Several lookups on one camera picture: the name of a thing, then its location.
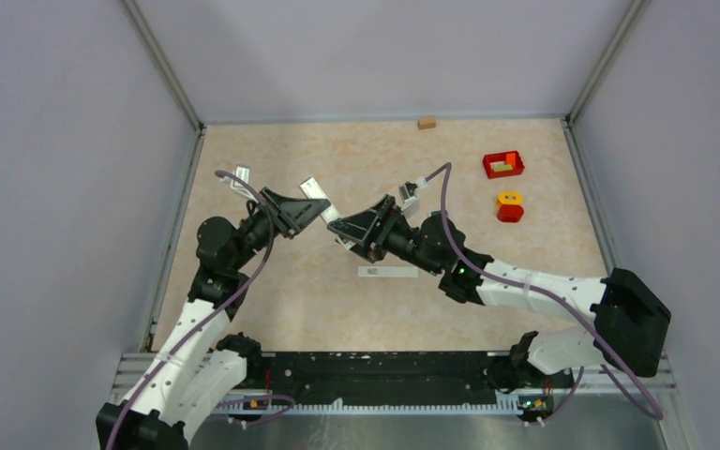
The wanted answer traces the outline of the red block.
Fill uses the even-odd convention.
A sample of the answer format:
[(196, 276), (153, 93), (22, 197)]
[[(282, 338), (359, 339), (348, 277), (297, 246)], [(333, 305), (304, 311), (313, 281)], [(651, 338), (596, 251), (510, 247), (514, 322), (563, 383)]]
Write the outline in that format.
[(497, 212), (497, 219), (504, 223), (518, 223), (523, 216), (524, 208), (520, 204), (503, 204)]

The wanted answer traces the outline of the small wooden block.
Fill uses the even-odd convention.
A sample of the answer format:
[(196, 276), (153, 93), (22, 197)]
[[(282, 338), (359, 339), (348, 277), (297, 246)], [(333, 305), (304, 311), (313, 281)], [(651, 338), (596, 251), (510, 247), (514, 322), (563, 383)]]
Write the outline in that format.
[(419, 130), (432, 129), (437, 126), (437, 120), (434, 117), (422, 117), (416, 122)]

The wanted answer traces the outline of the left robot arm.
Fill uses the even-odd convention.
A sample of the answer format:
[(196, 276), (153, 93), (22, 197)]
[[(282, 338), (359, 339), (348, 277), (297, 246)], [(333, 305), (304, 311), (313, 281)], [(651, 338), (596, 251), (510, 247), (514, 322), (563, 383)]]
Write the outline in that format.
[(153, 362), (118, 403), (105, 403), (96, 428), (103, 449), (186, 449), (236, 386), (251, 387), (263, 362), (248, 339), (216, 345), (259, 276), (242, 273), (257, 254), (267, 263), (278, 236), (294, 238), (325, 212), (327, 199), (289, 198), (265, 187), (233, 225), (210, 217), (198, 228), (199, 267), (176, 325)]

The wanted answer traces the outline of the long white battery cover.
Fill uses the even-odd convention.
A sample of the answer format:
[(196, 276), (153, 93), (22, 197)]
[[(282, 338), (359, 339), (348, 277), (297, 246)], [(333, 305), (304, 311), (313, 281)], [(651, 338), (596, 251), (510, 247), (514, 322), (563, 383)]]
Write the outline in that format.
[(359, 266), (359, 278), (417, 278), (419, 271), (415, 267), (407, 266)]

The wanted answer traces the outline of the yellow block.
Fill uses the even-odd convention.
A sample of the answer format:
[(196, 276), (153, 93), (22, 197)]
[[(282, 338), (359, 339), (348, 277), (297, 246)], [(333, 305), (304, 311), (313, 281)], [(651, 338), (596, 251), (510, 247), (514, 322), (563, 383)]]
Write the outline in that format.
[(505, 205), (522, 205), (523, 197), (520, 193), (515, 191), (504, 191), (501, 192), (496, 200), (497, 207), (503, 207)]

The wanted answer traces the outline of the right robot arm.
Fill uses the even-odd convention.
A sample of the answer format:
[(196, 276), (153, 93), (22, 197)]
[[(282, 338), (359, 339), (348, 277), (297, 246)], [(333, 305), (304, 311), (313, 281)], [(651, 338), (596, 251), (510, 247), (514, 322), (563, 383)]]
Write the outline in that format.
[(460, 304), (522, 308), (574, 322), (558, 332), (530, 332), (515, 347), (512, 372), (525, 386), (566, 368), (609, 364), (640, 378), (658, 372), (671, 313), (630, 270), (570, 277), (517, 267), (467, 248), (445, 212), (410, 225), (390, 195), (327, 228), (370, 263), (392, 254), (439, 277), (440, 290)]

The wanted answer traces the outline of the red bin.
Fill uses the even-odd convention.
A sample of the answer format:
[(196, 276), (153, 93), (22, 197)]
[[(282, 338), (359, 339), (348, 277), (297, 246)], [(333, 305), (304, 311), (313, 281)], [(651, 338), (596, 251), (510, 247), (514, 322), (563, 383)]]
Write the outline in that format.
[(488, 179), (517, 176), (525, 170), (525, 164), (516, 150), (486, 154), (482, 158), (482, 166)]

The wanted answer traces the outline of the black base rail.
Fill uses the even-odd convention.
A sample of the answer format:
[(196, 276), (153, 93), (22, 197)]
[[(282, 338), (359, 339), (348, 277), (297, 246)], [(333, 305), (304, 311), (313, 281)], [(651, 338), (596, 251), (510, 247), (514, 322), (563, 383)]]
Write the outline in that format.
[(240, 391), (273, 395), (271, 404), (349, 407), (492, 406), (519, 389), (569, 388), (569, 369), (545, 375), (506, 352), (263, 352), (242, 333), (216, 345), (247, 360)]

